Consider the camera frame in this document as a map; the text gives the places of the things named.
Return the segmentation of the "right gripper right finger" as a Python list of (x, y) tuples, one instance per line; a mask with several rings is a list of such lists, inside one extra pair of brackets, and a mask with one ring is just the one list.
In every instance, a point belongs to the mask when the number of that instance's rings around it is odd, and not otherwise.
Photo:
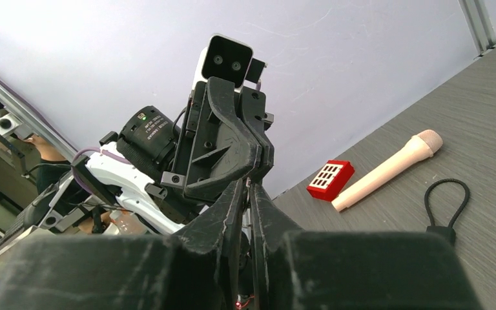
[(306, 231), (249, 190), (255, 309), (480, 309), (451, 225), (425, 232)]

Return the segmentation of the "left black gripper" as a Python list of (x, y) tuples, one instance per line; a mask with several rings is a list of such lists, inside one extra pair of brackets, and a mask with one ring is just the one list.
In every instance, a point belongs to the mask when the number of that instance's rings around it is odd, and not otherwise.
[(174, 162), (161, 184), (184, 198), (215, 202), (232, 181), (260, 181), (274, 166), (266, 95), (218, 77), (195, 84)]

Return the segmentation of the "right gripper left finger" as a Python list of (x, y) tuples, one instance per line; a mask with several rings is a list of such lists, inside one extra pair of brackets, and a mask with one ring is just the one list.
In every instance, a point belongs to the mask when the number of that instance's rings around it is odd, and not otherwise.
[(245, 183), (170, 235), (36, 236), (0, 267), (0, 309), (234, 309)]

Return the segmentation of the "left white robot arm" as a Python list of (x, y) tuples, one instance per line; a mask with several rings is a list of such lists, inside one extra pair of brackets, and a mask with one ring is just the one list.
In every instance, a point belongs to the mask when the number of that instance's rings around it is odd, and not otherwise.
[(259, 88), (235, 89), (212, 77), (195, 84), (176, 124), (156, 107), (110, 132), (91, 155), (79, 153), (74, 176), (113, 214), (137, 216), (158, 234), (173, 234), (211, 206), (230, 183), (260, 181), (273, 167), (266, 135), (273, 115)]

